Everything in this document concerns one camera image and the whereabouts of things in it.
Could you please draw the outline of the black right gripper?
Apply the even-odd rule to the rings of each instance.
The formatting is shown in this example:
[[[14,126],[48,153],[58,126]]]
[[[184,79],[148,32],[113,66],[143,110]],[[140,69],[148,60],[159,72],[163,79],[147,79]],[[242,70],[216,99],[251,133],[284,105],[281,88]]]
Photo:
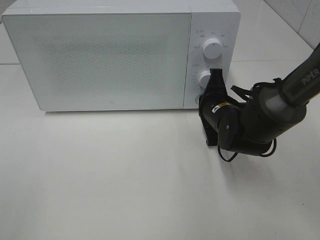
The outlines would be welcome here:
[[[202,120],[213,114],[223,107],[232,106],[223,77],[223,70],[221,68],[211,68],[210,78],[208,81],[209,89],[205,89],[202,95],[199,96],[198,114]]]

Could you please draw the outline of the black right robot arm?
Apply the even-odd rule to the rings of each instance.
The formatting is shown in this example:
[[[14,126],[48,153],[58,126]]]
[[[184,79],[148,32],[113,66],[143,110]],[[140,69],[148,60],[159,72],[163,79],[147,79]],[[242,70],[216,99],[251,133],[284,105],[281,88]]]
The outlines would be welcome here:
[[[207,146],[233,152],[229,162],[238,154],[269,157],[277,137],[305,118],[307,104],[320,93],[320,48],[284,79],[231,90],[243,102],[228,95],[222,69],[210,69],[198,107]]]

